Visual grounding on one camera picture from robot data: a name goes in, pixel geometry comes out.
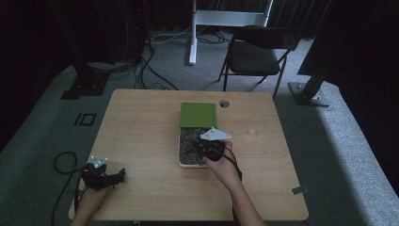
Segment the table top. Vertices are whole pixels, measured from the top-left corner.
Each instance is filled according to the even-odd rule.
[[[125,182],[94,219],[232,220],[230,194],[212,172],[179,165],[183,102],[216,104],[218,129],[232,135],[243,184],[263,219],[308,217],[303,195],[292,192],[299,182],[269,94],[117,89],[91,155],[108,158],[107,174],[126,168]]]

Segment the white desk frame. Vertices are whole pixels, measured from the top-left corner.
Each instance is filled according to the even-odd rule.
[[[197,10],[197,0],[193,0],[192,38],[190,49],[191,65],[196,64],[197,57],[197,25],[223,25],[223,26],[266,26],[273,0],[268,0],[264,13],[261,12],[236,12]]]

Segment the green box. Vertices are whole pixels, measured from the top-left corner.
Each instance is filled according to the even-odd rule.
[[[217,128],[215,104],[182,103],[181,128]]]

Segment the black chair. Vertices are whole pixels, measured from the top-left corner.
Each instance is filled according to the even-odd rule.
[[[239,28],[232,36],[217,82],[224,74],[223,91],[226,91],[229,75],[262,76],[262,80],[258,83],[261,84],[268,75],[279,73],[279,80],[273,93],[273,99],[275,99],[287,55],[296,49],[300,39],[299,31],[295,28],[269,28],[254,25]],[[286,50],[280,58],[276,56],[277,49]]]

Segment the black stand base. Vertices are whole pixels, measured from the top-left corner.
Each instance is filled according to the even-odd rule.
[[[288,87],[294,95],[295,102],[297,105],[312,105],[312,106],[324,106],[328,107],[329,104],[326,101],[326,98],[322,92],[322,90],[318,90],[316,95],[310,100],[304,99],[301,95],[302,89],[305,87],[306,83],[296,83],[290,82],[288,83]]]
[[[93,73],[95,80],[90,85],[82,86],[79,75],[73,81],[73,84],[68,91],[64,91],[61,100],[78,100],[80,96],[101,96],[103,95],[106,82],[109,74],[107,73]]]

